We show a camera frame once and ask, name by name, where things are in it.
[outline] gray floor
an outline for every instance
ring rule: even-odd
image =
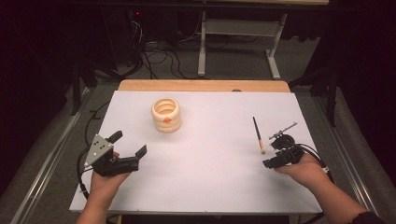
[[[301,76],[318,41],[298,42],[282,40],[276,52],[276,62],[283,80],[291,81]],[[271,79],[264,46],[271,41],[260,39],[243,43],[234,41],[223,48],[221,42],[208,43],[206,78],[209,79]],[[179,45],[173,48],[180,59],[180,70],[186,77],[196,77],[198,47]],[[161,52],[150,56],[152,70],[158,78],[176,78],[171,73],[172,58]],[[173,56],[176,72],[176,57]],[[120,73],[127,68],[120,65]],[[130,78],[149,78],[143,67]],[[96,89],[84,94],[84,105],[74,117],[70,116],[72,100],[49,124],[37,139],[12,183],[0,200],[0,223],[73,223],[78,214],[68,210],[77,186],[76,160],[86,146],[84,132],[91,110],[97,110],[111,99],[118,83],[99,79]],[[323,98],[313,98],[307,87],[293,89],[303,111],[308,128],[322,158],[328,163],[336,184],[356,200],[377,212],[388,223],[396,223],[396,191],[386,173],[368,147],[359,131],[347,104],[339,91],[335,110],[337,127],[331,128],[323,117]],[[71,99],[71,90],[67,93]],[[98,111],[103,118],[106,108]],[[100,129],[102,119],[93,120],[87,131],[90,140]],[[36,177],[44,174],[48,182]],[[290,223],[297,223],[290,216]],[[318,223],[327,223],[322,219]]]

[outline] white board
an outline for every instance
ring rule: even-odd
[[[158,99],[180,104],[182,124],[174,133],[158,132],[150,114]],[[266,154],[262,155],[255,117]],[[313,214],[315,197],[287,175],[262,164],[276,154],[270,135],[293,122],[286,133],[315,148],[293,93],[116,91],[99,134],[123,137],[114,149],[132,157],[143,145],[148,153],[139,171],[121,185],[109,211],[132,213]],[[90,187],[91,172],[83,176]],[[81,211],[76,190],[71,211]]]

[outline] black sleeve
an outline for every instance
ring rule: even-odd
[[[386,224],[380,217],[371,212],[359,214],[353,219],[352,224]]]

